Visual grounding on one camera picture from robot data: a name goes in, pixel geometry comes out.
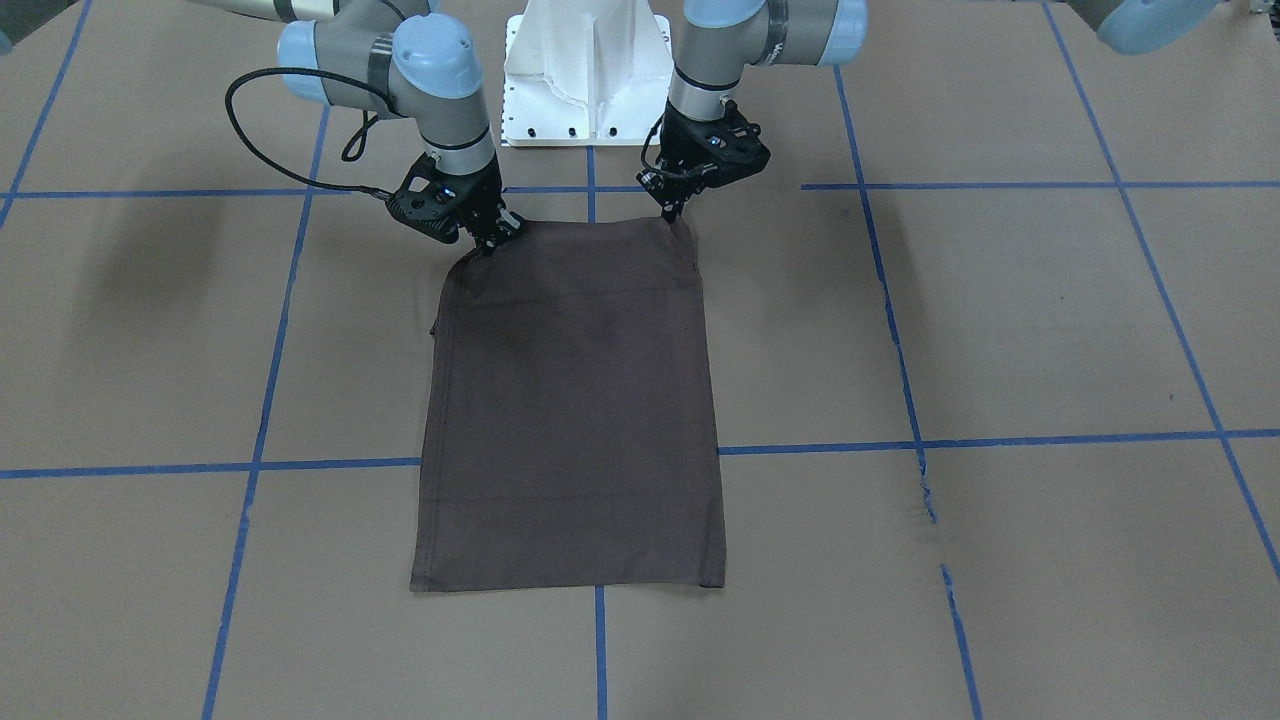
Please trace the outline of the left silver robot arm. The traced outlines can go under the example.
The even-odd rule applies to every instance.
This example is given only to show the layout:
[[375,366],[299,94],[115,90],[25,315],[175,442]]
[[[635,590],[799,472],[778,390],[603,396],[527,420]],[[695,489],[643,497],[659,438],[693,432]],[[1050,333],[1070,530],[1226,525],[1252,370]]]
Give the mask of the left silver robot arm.
[[637,182],[673,224],[687,202],[763,172],[771,150],[735,95],[749,67],[836,67],[865,42],[865,1],[686,1],[666,106]]

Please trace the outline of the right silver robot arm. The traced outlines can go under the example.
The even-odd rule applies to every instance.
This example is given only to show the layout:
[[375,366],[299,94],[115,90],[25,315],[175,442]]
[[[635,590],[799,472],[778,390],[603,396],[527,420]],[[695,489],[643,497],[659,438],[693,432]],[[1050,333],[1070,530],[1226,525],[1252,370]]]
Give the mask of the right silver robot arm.
[[362,113],[346,161],[361,156],[379,120],[417,126],[422,155],[398,188],[353,186],[401,224],[442,243],[468,234],[486,255],[522,233],[522,217],[502,196],[474,40],[438,3],[224,1],[221,9],[283,26],[276,64],[234,79],[225,91],[225,113],[242,143],[250,137],[236,114],[236,94],[253,79],[280,77],[301,99]]

